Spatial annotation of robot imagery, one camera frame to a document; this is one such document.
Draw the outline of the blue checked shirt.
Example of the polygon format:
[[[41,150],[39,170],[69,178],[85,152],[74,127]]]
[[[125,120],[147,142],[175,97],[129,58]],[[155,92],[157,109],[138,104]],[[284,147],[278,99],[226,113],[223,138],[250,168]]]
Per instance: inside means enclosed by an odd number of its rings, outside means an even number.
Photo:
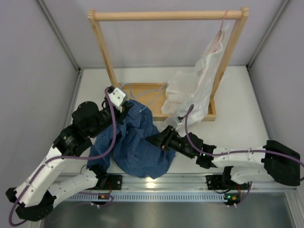
[[[165,152],[146,141],[146,137],[158,134],[152,121],[152,112],[143,104],[129,100],[132,104],[123,124],[117,125],[116,140],[112,151],[105,157],[88,160],[87,165],[101,165],[105,170],[113,159],[126,174],[139,178],[156,179],[170,168],[176,153]]]

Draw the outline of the blue wire hanger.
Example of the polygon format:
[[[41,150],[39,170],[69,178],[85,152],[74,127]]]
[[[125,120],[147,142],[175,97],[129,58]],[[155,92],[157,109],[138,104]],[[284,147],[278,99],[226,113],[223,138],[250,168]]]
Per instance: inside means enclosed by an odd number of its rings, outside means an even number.
[[[161,108],[166,101],[167,83],[119,83],[128,96],[128,99],[149,108],[153,115],[162,115]]]

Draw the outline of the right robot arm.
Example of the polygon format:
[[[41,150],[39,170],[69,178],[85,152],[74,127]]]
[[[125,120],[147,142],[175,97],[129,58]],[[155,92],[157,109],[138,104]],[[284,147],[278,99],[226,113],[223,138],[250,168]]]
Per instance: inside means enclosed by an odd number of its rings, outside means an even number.
[[[181,137],[168,126],[161,133],[146,137],[146,141],[164,151],[176,151],[196,159],[202,168],[223,168],[221,184],[231,189],[251,181],[275,181],[286,186],[299,186],[301,156],[275,140],[249,149],[229,149],[208,145],[193,133]]]

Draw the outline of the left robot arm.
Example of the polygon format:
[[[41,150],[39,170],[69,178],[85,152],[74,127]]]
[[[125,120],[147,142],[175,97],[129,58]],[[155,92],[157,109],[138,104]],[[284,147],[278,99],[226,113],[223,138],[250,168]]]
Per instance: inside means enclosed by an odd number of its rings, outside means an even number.
[[[99,109],[92,101],[83,102],[72,113],[72,124],[63,129],[54,140],[47,155],[33,173],[18,187],[9,188],[6,196],[13,206],[9,213],[12,227],[13,214],[22,220],[39,221],[46,217],[59,203],[86,189],[101,190],[107,185],[107,173],[100,165],[93,165],[83,174],[54,184],[66,166],[73,160],[93,161],[104,158],[114,148],[119,124],[123,124],[133,104],[104,100]],[[113,130],[112,141],[106,151],[93,157],[82,153],[92,146],[91,140],[104,132]]]

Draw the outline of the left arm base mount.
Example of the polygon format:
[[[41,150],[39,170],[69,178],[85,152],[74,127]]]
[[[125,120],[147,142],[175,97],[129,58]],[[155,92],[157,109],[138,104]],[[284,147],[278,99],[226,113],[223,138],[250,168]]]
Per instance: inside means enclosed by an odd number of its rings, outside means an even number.
[[[106,170],[99,164],[95,164],[89,167],[90,171],[93,171],[98,181],[97,184],[90,188],[91,190],[107,190],[101,196],[98,196],[99,200],[109,200],[112,190],[121,190],[122,188],[122,175],[108,174]]]

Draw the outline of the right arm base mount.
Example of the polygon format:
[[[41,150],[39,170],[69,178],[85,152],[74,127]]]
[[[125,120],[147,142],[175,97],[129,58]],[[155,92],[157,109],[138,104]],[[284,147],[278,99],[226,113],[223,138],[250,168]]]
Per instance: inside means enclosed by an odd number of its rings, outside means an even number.
[[[206,183],[208,190],[218,191],[220,193],[227,193],[230,190],[248,190],[249,183],[237,184],[231,180],[231,170],[233,166],[225,167],[222,174],[207,175]]]

